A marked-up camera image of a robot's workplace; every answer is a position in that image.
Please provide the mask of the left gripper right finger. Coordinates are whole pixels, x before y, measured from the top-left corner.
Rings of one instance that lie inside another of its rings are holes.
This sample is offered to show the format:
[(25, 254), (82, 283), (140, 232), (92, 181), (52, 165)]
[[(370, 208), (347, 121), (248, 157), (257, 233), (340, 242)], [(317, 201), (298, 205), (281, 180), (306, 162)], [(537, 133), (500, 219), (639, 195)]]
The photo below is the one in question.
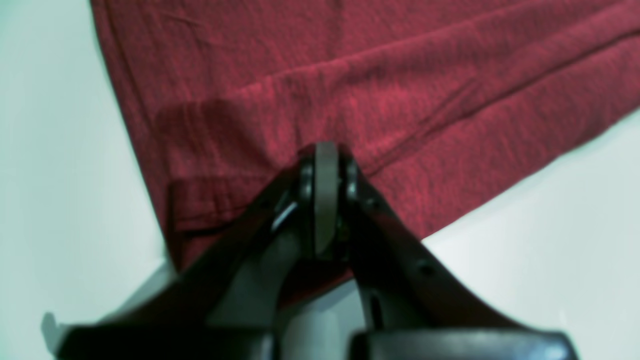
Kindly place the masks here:
[(345, 145), (330, 143), (339, 176), (338, 244), (348, 248), (366, 330), (351, 360), (576, 360), (564, 332), (526, 326), (475, 295), (405, 227)]

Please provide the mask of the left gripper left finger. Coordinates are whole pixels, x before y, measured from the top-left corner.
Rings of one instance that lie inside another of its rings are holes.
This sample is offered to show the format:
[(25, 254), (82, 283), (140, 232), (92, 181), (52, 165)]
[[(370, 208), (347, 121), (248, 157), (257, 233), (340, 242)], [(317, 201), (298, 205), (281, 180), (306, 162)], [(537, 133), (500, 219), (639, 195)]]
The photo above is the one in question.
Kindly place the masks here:
[(281, 289), (295, 265), (317, 260), (317, 187), (329, 156), (304, 148), (217, 244), (158, 295), (96, 325), (72, 325), (58, 360), (278, 360)]

